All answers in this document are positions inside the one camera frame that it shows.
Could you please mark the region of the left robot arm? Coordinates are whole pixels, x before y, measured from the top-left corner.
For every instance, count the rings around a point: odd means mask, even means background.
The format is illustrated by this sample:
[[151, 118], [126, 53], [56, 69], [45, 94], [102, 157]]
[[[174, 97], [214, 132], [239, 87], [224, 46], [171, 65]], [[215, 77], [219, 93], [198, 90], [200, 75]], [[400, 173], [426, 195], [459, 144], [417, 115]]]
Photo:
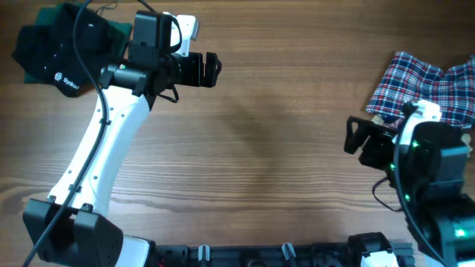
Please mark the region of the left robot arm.
[[96, 110], [66, 172], [44, 201], [29, 200], [23, 220], [31, 257], [62, 266], [146, 266], [150, 240], [132, 237], [108, 218], [109, 202], [128, 147], [155, 99], [178, 85], [211, 88], [222, 64], [193, 53], [199, 22], [140, 10], [128, 58], [109, 64], [95, 82]]

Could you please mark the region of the black polo shirt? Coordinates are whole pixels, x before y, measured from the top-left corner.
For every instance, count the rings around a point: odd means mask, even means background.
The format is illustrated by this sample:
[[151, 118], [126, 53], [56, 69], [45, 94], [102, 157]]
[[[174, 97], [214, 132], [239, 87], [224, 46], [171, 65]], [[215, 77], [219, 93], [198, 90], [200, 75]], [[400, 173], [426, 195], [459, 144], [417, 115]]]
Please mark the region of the black polo shirt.
[[114, 57], [107, 20], [86, 10], [76, 23], [78, 12], [78, 6], [63, 4], [51, 24], [24, 26], [12, 53], [27, 73], [67, 97], [77, 96], [89, 81], [76, 51], [93, 76]]

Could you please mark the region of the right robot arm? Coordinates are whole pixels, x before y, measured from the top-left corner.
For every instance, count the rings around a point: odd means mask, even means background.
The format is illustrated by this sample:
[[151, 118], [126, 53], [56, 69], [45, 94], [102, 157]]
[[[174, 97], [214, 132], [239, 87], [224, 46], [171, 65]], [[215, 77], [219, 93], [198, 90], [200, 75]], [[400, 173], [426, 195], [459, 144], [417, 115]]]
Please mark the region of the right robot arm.
[[474, 200], [463, 192], [468, 149], [460, 129], [421, 122], [403, 144], [399, 132], [366, 119], [347, 120], [344, 151], [379, 169], [396, 190], [419, 250], [443, 266], [474, 265]]

